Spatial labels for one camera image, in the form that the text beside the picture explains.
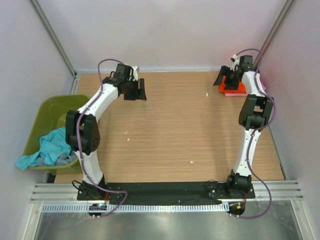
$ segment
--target turquoise towel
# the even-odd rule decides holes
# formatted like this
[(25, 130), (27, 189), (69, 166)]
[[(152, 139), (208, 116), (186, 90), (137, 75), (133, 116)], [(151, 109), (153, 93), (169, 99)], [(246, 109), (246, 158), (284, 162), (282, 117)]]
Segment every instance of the turquoise towel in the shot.
[(44, 163), (48, 166), (55, 166), (61, 154), (68, 156), (71, 147), (66, 143), (66, 128), (61, 127), (51, 131), (48, 135), (42, 136), (39, 140), (40, 150), (30, 156), (22, 156), (16, 162), (16, 166), (25, 170), (27, 167), (36, 167), (38, 157), (44, 158)]

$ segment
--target green bin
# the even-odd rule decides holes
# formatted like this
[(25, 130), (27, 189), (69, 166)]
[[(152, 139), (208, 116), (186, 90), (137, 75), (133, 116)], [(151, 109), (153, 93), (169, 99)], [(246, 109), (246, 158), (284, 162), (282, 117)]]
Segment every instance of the green bin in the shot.
[[(23, 155), (32, 155), (39, 151), (39, 140), (54, 129), (66, 126), (66, 115), (69, 110), (78, 110), (89, 101), (89, 97), (82, 94), (61, 95), (48, 98), (40, 106), (35, 121), (25, 145)], [(51, 174), (70, 174), (81, 172), (79, 160), (63, 166), (29, 166), (32, 170), (45, 170)]]

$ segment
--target white backdrop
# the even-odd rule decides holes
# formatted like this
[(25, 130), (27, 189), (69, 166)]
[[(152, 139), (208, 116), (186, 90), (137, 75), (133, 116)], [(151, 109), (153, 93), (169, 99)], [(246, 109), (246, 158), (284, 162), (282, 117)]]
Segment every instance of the white backdrop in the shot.
[(261, 66), (261, 79), (278, 106), (270, 127), (280, 159), (287, 177), (298, 180), (318, 234), (320, 28), (314, 26), (319, 10), (319, 0), (296, 1)]
[(21, 156), (40, 104), (69, 92), (72, 76), (27, 0), (0, 7), (0, 233), (20, 240), (30, 197), (45, 172), (19, 170)]
[[(39, 0), (76, 71), (217, 69), (260, 48), (285, 0)], [(112, 66), (102, 66), (109, 70)]]

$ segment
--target wooden surface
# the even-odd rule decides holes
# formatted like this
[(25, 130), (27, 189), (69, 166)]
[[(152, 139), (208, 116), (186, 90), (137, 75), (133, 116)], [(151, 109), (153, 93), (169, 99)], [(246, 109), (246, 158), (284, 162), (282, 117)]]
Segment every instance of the wooden surface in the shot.
[[(217, 74), (141, 73), (147, 101), (121, 95), (99, 121), (97, 154), (106, 182), (225, 181), (238, 156), (245, 98), (219, 93)], [(98, 88), (96, 74), (83, 74), (77, 92), (92, 96)], [(284, 179), (269, 129), (258, 141), (253, 170), (264, 180)], [(82, 178), (57, 174), (55, 182)]]

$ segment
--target pile of cloth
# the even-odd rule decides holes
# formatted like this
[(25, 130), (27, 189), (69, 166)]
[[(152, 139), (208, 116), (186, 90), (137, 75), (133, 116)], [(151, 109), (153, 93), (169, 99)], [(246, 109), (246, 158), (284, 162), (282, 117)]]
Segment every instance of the pile of cloth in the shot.
[(29, 156), (22, 156), (16, 166), (25, 170), (27, 167), (63, 166), (77, 159), (76, 154), (66, 143), (66, 128), (61, 127), (42, 136), (39, 140), (40, 149)]

